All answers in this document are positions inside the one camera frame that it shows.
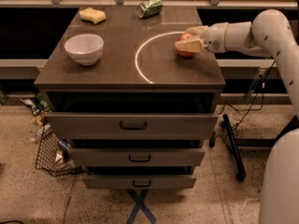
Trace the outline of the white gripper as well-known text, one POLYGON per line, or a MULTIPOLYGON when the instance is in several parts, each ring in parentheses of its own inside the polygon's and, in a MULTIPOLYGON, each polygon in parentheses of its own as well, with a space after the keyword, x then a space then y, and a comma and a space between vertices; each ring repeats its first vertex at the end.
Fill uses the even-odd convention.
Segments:
POLYGON ((203 41, 196 36, 204 36, 206 49, 212 53, 224 53, 225 36, 228 28, 228 22, 215 23, 209 27, 207 26, 194 26, 185 30, 187 34, 193 35, 192 38, 184 40, 184 43, 189 49, 194 50, 196 53, 202 52, 204 49, 203 41))

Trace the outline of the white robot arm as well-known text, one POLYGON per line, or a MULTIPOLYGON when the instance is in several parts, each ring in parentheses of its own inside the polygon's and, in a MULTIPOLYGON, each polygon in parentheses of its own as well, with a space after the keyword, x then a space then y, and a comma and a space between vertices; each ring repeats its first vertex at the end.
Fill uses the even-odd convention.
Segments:
MULTIPOLYGON (((267 9, 253 21, 220 22, 190 27, 175 43, 180 52, 235 51, 270 58, 278 80, 299 118, 299 45, 292 26, 279 10, 267 9)), ((299 224, 299 129, 277 138, 269 153, 260 199, 259 224, 299 224)))

